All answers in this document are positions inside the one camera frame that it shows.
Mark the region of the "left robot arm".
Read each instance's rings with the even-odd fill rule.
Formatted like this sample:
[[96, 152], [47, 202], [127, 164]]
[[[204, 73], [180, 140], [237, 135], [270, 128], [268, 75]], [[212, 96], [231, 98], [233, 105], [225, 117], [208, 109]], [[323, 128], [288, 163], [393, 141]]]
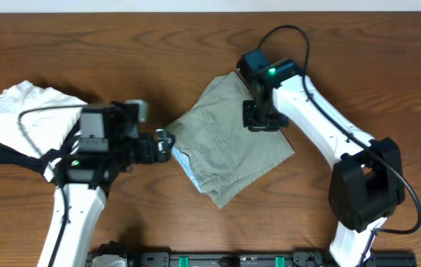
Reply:
[[141, 133], [147, 104], [90, 104], [82, 107], [80, 136], [55, 170], [53, 216], [40, 266], [83, 266], [111, 183], [133, 164], [167, 162], [175, 137], [163, 129]]

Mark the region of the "grey-green shorts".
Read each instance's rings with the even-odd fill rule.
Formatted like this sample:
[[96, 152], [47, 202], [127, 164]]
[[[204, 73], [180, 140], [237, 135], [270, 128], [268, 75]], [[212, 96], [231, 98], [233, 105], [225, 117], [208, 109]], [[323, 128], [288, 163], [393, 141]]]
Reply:
[[242, 104], [249, 98], [237, 73], [216, 76], [195, 105], [166, 127], [175, 137], [174, 158], [219, 208], [294, 154], [281, 131], [243, 126]]

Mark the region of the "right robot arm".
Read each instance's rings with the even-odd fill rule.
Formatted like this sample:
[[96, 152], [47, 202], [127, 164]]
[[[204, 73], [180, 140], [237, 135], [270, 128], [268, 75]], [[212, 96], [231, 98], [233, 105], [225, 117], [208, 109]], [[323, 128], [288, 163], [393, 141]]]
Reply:
[[380, 160], [401, 169], [398, 145], [375, 140], [348, 121], [290, 59], [267, 61], [261, 49], [237, 63], [251, 99], [243, 103], [243, 124], [252, 132], [296, 126], [319, 149], [332, 170], [328, 202], [338, 220], [329, 253], [338, 266], [368, 262], [373, 230], [405, 200], [402, 182]]

